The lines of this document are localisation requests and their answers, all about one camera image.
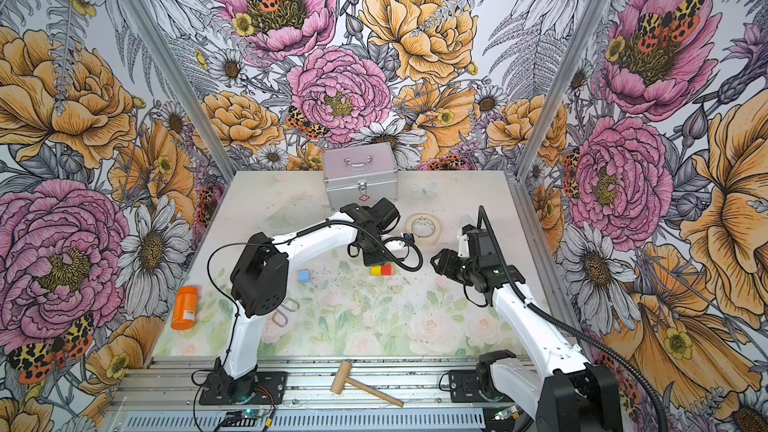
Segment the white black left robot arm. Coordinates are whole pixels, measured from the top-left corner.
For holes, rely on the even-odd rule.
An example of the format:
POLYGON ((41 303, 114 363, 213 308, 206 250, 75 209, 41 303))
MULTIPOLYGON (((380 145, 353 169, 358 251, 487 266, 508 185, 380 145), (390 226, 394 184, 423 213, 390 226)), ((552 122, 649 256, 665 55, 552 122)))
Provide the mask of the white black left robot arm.
POLYGON ((241 254, 230 273, 233 323, 229 342, 215 360, 205 386, 215 396, 245 404, 256 395, 258 345, 270 315, 287 297, 289 275, 296 267, 344 246, 367 267, 394 264, 417 272, 424 257, 411 233, 393 236, 400 213, 388 199, 372 206, 355 203, 325 220, 275 237, 263 232, 240 242, 241 254))

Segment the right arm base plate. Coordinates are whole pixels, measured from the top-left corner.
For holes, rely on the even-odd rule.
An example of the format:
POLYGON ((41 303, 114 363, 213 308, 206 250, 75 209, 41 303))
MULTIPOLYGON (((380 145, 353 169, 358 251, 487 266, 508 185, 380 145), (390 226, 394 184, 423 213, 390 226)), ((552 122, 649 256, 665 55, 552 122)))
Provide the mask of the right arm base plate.
POLYGON ((449 370, 448 389, 452 403, 492 403, 500 400, 481 390, 475 371, 449 370))

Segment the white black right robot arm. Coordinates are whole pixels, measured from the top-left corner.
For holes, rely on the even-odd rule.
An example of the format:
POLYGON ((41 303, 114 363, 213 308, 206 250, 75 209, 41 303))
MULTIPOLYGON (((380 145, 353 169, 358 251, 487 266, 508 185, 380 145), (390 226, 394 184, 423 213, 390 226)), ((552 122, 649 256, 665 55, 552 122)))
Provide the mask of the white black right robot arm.
POLYGON ((533 368, 512 352, 481 356, 480 388, 491 397, 511 399, 535 420, 538 431, 621 431, 618 381, 610 369, 593 365, 580 346, 566 340, 534 312, 537 305, 517 269, 506 263, 495 236, 466 225, 457 251, 444 249, 431 259, 435 272, 482 294, 487 306, 517 335, 533 368))

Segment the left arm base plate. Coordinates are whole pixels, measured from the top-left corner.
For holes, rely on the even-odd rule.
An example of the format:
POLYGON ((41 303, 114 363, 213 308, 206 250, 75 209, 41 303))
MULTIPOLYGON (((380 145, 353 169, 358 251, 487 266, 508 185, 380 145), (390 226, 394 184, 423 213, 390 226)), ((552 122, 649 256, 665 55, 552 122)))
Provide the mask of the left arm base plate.
POLYGON ((285 372, 251 372, 238 379, 224 372, 210 372, 202 384, 199 402, 206 406, 279 405, 286 381, 285 372))

